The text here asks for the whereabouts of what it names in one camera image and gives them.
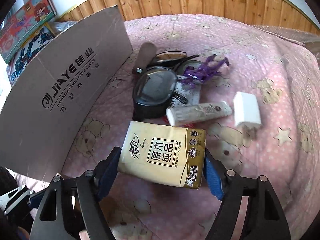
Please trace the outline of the yellow tissue pack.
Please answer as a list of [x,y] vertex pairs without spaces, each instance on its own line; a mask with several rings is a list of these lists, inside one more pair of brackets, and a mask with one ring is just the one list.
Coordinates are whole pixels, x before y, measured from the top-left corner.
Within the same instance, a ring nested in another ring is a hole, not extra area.
[[157,184],[199,189],[205,151],[202,129],[132,121],[118,171]]

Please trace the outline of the purple action figure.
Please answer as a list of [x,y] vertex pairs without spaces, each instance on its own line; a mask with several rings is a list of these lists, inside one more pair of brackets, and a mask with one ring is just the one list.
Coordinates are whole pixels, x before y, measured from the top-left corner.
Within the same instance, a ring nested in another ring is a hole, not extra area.
[[183,79],[179,79],[183,86],[188,86],[190,89],[194,89],[196,85],[202,85],[213,77],[221,76],[222,73],[219,69],[226,64],[229,66],[229,60],[227,57],[216,61],[216,54],[213,54],[206,58],[206,60],[200,64],[199,67],[187,66],[184,70]]

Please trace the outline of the black safety goggles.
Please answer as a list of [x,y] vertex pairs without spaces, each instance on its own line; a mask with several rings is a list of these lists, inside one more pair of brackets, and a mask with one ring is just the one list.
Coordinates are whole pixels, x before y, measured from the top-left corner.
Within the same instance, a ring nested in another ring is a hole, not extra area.
[[169,68],[158,66],[142,72],[132,93],[132,120],[161,118],[173,98],[187,104],[188,99],[175,92],[177,82],[176,73]]

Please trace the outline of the pink stapler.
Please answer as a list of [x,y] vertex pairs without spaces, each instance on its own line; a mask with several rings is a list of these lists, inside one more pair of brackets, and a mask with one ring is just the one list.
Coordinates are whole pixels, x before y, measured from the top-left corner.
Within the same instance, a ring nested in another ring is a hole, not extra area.
[[143,72],[148,64],[155,57],[157,52],[157,47],[150,42],[144,42],[138,52],[136,57],[135,65],[132,69],[133,74],[140,74]]

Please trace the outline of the cardboard box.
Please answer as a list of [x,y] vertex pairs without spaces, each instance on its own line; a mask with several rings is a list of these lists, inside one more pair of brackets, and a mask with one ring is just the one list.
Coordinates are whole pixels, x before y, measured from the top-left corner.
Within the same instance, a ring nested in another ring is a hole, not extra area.
[[93,104],[132,54],[117,6],[78,21],[26,66],[1,110],[1,166],[50,181]]

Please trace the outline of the white charger block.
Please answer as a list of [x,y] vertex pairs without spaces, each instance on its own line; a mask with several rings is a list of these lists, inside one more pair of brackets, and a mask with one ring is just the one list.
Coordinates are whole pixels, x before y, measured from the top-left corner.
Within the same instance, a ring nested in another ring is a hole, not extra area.
[[261,117],[257,97],[254,94],[236,92],[233,99],[235,127],[260,128]]

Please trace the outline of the white cream tube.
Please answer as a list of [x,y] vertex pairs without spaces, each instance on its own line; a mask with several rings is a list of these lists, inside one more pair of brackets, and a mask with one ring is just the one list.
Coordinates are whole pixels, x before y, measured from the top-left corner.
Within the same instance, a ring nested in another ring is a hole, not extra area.
[[231,107],[224,101],[166,109],[168,122],[174,127],[223,118],[232,113]]

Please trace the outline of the blue robot toy box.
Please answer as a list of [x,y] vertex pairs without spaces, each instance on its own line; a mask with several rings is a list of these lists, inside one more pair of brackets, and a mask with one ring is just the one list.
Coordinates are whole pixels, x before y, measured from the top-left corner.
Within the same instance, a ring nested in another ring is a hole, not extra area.
[[35,31],[31,37],[21,46],[15,56],[7,65],[7,76],[10,85],[13,86],[20,77],[27,64],[39,53],[55,35],[48,24],[44,24]]

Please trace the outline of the pink bear quilt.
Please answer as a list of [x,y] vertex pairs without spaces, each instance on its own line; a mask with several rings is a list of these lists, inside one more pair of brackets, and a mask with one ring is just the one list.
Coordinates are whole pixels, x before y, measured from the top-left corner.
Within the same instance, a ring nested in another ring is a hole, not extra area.
[[[209,15],[163,15],[115,24],[91,16],[69,28],[41,53],[57,63],[63,79],[44,86],[36,107],[66,121],[85,107],[93,81],[106,81],[62,159],[77,176],[125,144],[133,113],[131,69],[145,42],[159,52],[229,59],[221,75],[194,88],[179,85],[205,117],[193,127],[227,169],[256,178],[264,174],[284,209],[291,237],[300,239],[319,211],[319,68],[303,46],[233,20]],[[55,106],[44,109],[55,102]]]

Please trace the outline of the white paper card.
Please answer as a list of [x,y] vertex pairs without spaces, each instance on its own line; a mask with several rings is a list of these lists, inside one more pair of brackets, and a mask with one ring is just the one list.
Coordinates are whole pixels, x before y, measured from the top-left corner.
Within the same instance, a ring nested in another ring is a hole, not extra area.
[[200,103],[201,85],[195,85],[195,88],[189,88],[188,85],[182,85],[178,82],[176,84],[175,93],[185,97],[188,100],[188,103],[183,104],[180,100],[173,97],[170,104],[171,107],[197,105]]

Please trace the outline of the colourful toy box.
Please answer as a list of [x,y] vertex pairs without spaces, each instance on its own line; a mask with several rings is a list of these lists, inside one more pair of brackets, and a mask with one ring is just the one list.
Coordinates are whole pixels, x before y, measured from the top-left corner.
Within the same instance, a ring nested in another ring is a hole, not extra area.
[[1,29],[1,57],[9,63],[22,44],[56,15],[52,0],[29,0]]

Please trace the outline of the bubble wrap sheet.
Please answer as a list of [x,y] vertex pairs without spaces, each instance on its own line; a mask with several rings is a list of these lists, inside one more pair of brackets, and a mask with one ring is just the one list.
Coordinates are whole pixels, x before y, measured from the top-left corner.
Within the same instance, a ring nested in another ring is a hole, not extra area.
[[254,25],[254,27],[283,39],[287,39],[288,41],[295,42],[296,44],[300,44],[315,55],[319,55],[319,35],[317,34],[312,34],[308,31],[268,25]]

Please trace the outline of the black sunglasses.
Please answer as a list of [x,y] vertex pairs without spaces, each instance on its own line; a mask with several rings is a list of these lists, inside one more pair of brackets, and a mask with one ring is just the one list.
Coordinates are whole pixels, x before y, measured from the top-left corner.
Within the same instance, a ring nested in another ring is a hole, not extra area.
[[199,54],[188,56],[187,53],[183,51],[165,51],[157,54],[147,65],[147,68],[166,67],[176,69],[182,63],[197,57],[199,57]]

